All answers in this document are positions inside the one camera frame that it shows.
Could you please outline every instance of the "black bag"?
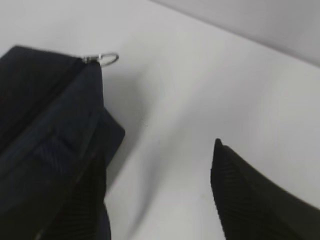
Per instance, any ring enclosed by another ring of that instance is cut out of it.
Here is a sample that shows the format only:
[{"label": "black bag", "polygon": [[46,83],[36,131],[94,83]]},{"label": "black bag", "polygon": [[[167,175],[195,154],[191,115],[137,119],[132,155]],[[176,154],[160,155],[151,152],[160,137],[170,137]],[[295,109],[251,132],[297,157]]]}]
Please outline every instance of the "black bag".
[{"label": "black bag", "polygon": [[12,48],[0,59],[0,239],[110,239],[106,167],[124,135],[98,62]]}]

